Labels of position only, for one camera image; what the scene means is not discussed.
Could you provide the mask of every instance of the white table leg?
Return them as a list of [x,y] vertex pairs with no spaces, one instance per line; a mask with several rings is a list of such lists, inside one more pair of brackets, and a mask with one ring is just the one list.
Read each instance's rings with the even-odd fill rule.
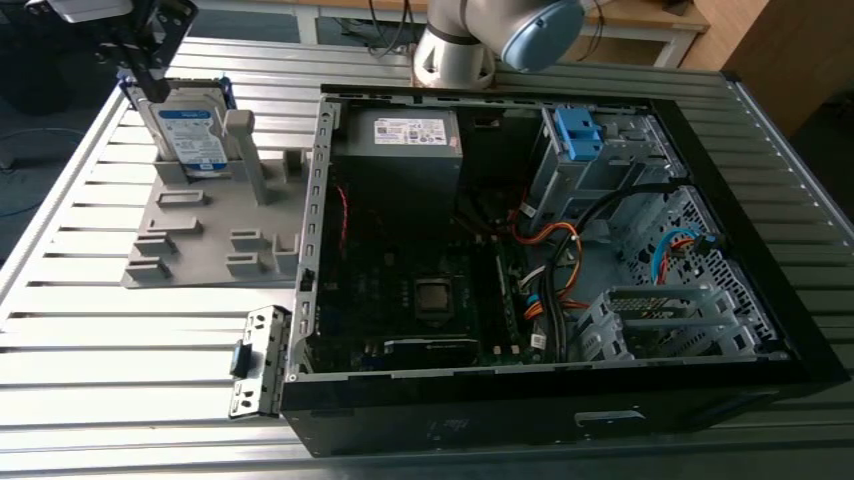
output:
[[672,37],[655,59],[656,67],[679,67],[688,48],[691,48],[691,44],[693,43],[693,38],[696,37],[696,32],[691,32],[689,30],[672,30],[671,33]]
[[299,43],[317,45],[317,17],[320,9],[311,5],[293,5],[296,26],[299,28]]

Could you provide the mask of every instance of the metal bracket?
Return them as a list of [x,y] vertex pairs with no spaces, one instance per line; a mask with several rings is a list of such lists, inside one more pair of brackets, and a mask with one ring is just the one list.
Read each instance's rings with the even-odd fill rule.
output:
[[234,345],[228,418],[279,417],[279,384],[287,359],[291,312],[271,305],[246,315],[242,338]]

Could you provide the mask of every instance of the blue drive bay latch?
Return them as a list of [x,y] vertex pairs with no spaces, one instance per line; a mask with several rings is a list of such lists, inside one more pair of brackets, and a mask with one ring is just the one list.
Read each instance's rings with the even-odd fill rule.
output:
[[569,149],[569,160],[591,162],[599,158],[601,136],[589,111],[585,108],[557,108],[555,120],[563,142]]

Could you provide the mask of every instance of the red cable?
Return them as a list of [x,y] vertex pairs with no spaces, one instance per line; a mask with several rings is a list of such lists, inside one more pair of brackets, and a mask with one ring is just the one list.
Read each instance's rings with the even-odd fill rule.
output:
[[672,245],[669,245],[669,248],[667,250],[664,250],[664,255],[661,255],[661,263],[657,266],[657,285],[663,285],[664,284],[664,276],[667,275],[667,260],[669,260],[669,250],[675,250],[676,248],[681,248],[684,245],[687,245],[688,243],[693,243],[693,239],[692,238],[683,238],[681,240],[677,240],[672,243]]

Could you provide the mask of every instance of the blue hard drive label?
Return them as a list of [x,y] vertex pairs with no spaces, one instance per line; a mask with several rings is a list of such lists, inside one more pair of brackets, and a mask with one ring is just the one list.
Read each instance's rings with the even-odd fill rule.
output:
[[217,176],[228,159],[222,143],[212,132],[213,114],[206,110],[161,110],[157,116],[162,134],[184,168],[197,176]]

